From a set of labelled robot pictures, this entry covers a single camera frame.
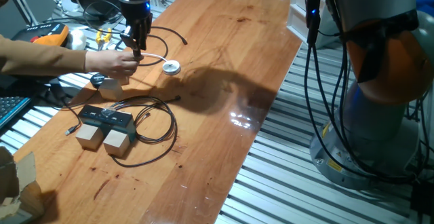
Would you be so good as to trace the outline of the bare human hand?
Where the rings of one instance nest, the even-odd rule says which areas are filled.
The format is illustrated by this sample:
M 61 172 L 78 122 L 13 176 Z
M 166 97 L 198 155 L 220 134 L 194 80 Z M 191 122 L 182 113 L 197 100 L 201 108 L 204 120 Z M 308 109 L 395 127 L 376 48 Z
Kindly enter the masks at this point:
M 85 55 L 85 70 L 122 79 L 132 76 L 139 65 L 139 60 L 130 52 L 102 50 L 87 52 Z

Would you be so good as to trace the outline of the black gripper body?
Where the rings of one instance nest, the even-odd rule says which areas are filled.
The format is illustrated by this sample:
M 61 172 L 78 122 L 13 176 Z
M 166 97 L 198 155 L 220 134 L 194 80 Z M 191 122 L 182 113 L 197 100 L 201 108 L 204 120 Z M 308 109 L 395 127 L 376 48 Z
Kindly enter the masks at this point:
M 152 13 L 148 1 L 137 4 L 121 3 L 121 13 L 133 30 L 150 30 Z

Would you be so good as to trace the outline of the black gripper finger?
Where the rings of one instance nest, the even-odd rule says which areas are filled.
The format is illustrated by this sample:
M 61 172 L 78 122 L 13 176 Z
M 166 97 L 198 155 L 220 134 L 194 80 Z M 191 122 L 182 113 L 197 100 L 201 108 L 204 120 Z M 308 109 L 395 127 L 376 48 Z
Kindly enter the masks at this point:
M 148 37 L 148 34 L 151 31 L 152 26 L 152 15 L 148 15 L 146 18 L 139 21 L 139 45 L 141 50 L 146 50 L 146 40 Z
M 134 57 L 140 57 L 140 47 L 134 39 L 134 32 L 130 26 L 127 26 L 125 30 L 120 33 L 120 37 L 124 44 L 133 51 Z

